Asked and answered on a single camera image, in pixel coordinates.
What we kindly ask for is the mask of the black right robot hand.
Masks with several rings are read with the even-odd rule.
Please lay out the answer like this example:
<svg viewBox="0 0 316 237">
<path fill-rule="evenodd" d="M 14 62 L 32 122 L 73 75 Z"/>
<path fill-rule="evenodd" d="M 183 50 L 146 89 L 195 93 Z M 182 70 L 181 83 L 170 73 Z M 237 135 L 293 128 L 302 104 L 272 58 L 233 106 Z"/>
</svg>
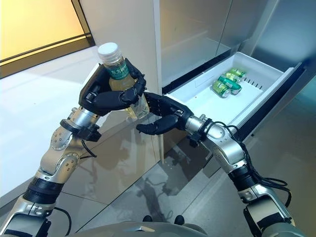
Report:
<svg viewBox="0 0 316 237">
<path fill-rule="evenodd" d="M 185 105 L 164 95 L 144 93 L 150 112 L 160 119 L 149 124 L 138 124 L 136 129 L 148 135 L 165 134 L 172 129 L 185 130 L 185 125 L 194 113 Z"/>
</svg>

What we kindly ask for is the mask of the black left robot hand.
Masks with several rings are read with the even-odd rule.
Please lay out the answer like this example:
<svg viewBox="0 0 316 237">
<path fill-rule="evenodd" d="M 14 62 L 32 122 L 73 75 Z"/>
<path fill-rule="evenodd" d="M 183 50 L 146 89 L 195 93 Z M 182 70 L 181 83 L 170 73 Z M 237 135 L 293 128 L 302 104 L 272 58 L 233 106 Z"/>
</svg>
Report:
<svg viewBox="0 0 316 237">
<path fill-rule="evenodd" d="M 104 65 L 98 63 L 79 93 L 79 105 L 102 117 L 111 111 L 126 109 L 136 104 L 145 91 L 146 80 L 144 74 L 128 59 L 125 62 L 132 78 L 136 80 L 131 88 L 125 91 L 112 91 L 109 85 L 110 74 Z"/>
</svg>

